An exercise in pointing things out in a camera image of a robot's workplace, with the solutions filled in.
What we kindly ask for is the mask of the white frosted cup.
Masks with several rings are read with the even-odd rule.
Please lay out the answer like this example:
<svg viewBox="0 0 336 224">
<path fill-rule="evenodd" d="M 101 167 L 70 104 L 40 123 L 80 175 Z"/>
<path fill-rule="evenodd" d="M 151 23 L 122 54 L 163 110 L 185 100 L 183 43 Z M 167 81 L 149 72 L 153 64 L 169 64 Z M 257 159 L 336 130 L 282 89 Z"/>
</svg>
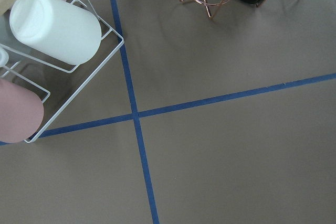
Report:
<svg viewBox="0 0 336 224">
<path fill-rule="evenodd" d="M 22 44 L 69 65 L 90 60 L 101 43 L 97 17 L 62 0 L 17 0 L 9 25 Z"/>
</svg>

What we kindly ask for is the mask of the pink cup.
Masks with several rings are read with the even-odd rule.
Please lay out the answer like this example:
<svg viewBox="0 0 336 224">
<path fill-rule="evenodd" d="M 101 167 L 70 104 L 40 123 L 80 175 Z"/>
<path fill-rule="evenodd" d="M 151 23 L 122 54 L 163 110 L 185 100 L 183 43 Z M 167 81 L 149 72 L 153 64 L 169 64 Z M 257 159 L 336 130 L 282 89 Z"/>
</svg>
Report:
<svg viewBox="0 0 336 224">
<path fill-rule="evenodd" d="M 18 143 L 40 127 L 44 106 L 32 91 L 1 79 L 1 142 Z"/>
</svg>

